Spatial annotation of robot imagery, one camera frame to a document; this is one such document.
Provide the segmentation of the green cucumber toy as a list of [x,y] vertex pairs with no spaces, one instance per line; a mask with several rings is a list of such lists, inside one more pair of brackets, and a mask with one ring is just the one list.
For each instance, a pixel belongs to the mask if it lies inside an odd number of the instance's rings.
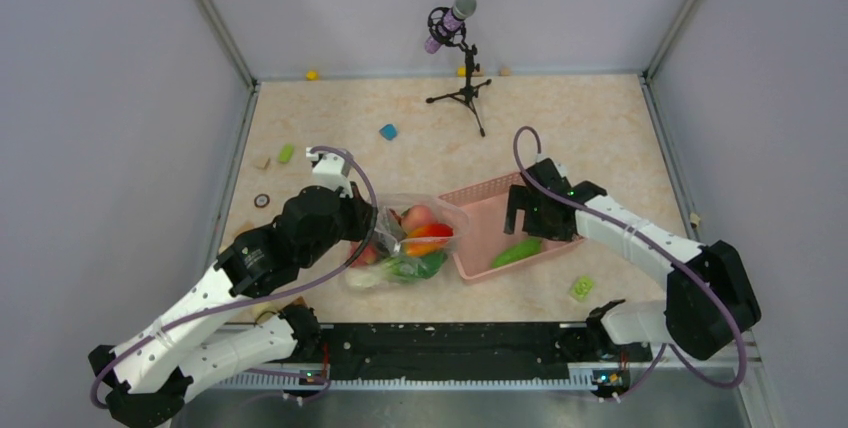
[[499,269],[534,257],[541,253],[543,243],[538,238],[527,238],[499,253],[490,263],[491,269]]

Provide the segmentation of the red lychee bunch toy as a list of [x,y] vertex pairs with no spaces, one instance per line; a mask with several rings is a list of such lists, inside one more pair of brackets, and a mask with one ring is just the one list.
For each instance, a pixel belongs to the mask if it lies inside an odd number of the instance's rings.
[[368,246],[354,260],[352,267],[375,265],[392,257],[399,242],[405,238],[400,221],[401,217],[394,209],[381,208],[374,234]]

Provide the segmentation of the clear zip top bag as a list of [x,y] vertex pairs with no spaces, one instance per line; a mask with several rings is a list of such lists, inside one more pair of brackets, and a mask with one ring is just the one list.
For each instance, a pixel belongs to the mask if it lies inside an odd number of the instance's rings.
[[365,291],[429,280],[451,258],[470,223],[461,208],[431,195],[385,195],[374,235],[346,269],[344,283]]

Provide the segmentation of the pink peach toy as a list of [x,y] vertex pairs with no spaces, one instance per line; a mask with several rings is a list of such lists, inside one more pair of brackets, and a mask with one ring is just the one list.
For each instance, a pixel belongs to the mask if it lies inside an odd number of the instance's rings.
[[400,226],[407,235],[424,226],[438,223],[438,217],[427,205],[417,204],[408,208],[402,215]]

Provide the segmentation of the green bok choy toy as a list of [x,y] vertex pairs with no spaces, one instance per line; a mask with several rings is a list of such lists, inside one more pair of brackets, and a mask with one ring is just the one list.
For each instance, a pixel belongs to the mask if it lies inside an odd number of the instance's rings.
[[349,268],[344,281],[348,287],[358,290],[415,284],[437,275],[447,258],[442,250],[418,258],[390,257],[374,265]]

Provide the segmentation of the red yellow mango toy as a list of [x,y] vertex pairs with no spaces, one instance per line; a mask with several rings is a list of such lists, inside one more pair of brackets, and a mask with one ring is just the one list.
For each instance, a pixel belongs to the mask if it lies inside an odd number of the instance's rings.
[[419,228],[402,242],[402,253],[419,258],[440,251],[454,236],[454,229],[444,223]]

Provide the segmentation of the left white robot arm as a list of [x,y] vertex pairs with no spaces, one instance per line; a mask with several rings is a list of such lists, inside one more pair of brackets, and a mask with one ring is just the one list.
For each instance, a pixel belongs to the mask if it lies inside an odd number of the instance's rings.
[[[321,186],[302,189],[272,221],[238,235],[148,328],[89,353],[94,405],[126,427],[159,427],[226,378],[270,361],[314,358],[321,328],[304,304],[291,303],[225,340],[209,338],[234,315],[296,281],[339,242],[368,239],[376,214],[356,187],[349,194]],[[99,400],[102,385],[109,391]]]

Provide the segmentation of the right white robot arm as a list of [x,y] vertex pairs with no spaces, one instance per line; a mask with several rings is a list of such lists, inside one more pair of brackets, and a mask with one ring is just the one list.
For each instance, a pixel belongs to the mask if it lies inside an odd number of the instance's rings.
[[677,236],[624,208],[600,186],[569,182],[549,158],[508,190],[504,231],[557,242],[588,239],[639,268],[665,293],[651,302],[614,300],[590,312],[586,345],[612,360],[626,345],[671,344],[707,360],[762,318],[735,247]]

